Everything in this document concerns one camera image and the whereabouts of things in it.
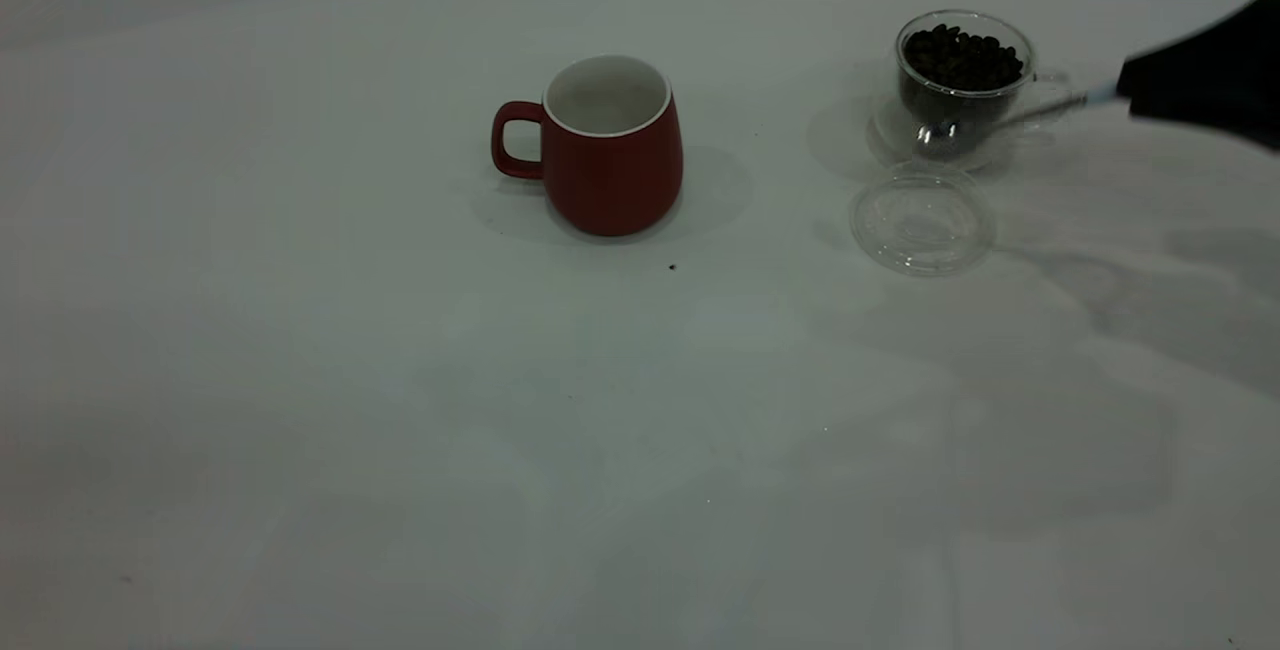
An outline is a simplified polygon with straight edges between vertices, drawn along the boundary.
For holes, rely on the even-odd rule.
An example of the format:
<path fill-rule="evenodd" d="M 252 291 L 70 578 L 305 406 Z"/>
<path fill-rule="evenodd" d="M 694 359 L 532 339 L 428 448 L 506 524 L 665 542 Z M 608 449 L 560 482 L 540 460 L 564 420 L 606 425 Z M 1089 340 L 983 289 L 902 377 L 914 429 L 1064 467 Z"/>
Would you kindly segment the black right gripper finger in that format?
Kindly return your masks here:
<path fill-rule="evenodd" d="M 1130 100 L 1231 99 L 1277 104 L 1279 0 L 1233 15 L 1123 63 L 1117 93 Z"/>
<path fill-rule="evenodd" d="M 1279 152 L 1279 111 L 1271 102 L 1231 99 L 1130 99 L 1130 116 L 1196 125 Z"/>

